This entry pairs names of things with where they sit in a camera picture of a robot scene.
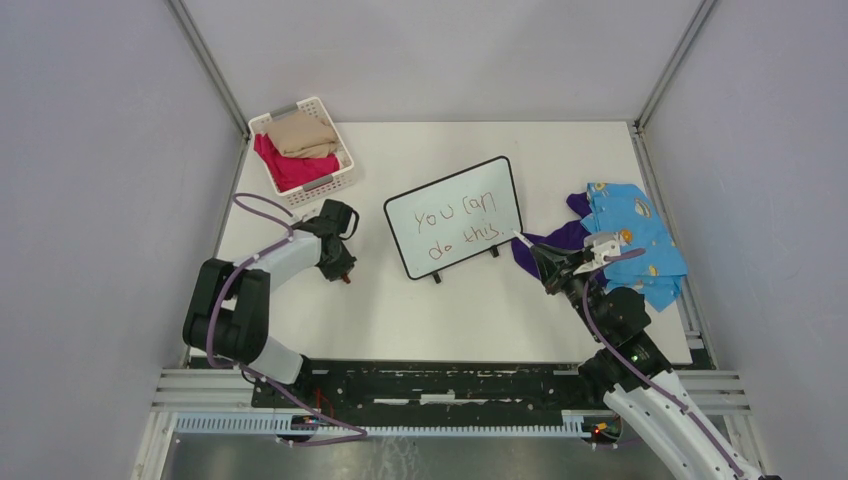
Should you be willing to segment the white whiteboard marker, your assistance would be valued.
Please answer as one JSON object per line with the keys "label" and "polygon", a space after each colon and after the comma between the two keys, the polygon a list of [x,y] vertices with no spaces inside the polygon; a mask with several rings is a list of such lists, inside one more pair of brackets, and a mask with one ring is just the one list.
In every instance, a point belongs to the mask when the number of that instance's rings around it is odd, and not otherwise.
{"label": "white whiteboard marker", "polygon": [[531,250],[535,246],[535,244],[521,232],[514,230],[513,234],[514,239],[520,242],[527,250]]}

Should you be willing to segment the black framed whiteboard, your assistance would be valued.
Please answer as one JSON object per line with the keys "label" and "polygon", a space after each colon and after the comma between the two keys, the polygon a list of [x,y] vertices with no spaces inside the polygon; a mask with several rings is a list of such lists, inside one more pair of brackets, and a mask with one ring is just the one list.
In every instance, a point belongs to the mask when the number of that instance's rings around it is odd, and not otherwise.
{"label": "black framed whiteboard", "polygon": [[406,276],[438,277],[523,231],[510,159],[498,156],[387,199],[383,204]]}

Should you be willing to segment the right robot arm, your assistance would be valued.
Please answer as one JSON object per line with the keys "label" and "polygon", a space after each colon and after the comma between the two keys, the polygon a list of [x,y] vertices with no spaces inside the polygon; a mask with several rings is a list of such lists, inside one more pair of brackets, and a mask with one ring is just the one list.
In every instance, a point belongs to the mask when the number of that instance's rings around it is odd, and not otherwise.
{"label": "right robot arm", "polygon": [[537,243],[529,252],[546,293],[564,295],[601,345],[578,368],[577,392],[585,405],[611,409],[677,479],[766,478],[707,418],[649,336],[644,295],[599,284],[606,268],[644,249],[624,252],[611,237],[581,250]]}

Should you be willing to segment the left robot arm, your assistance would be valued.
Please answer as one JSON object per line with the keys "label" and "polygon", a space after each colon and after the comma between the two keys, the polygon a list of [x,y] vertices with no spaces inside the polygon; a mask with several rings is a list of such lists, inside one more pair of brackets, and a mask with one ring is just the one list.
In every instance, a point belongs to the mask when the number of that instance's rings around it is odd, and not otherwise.
{"label": "left robot arm", "polygon": [[276,217],[245,204],[243,210],[269,220],[281,236],[241,260],[206,260],[200,267],[182,327],[183,342],[203,351],[213,368],[236,367],[268,384],[290,407],[314,394],[309,358],[270,333],[270,297],[297,274],[318,269],[329,282],[350,280],[356,259],[346,246],[360,215],[346,203],[326,200],[317,215],[301,219],[290,210]]}

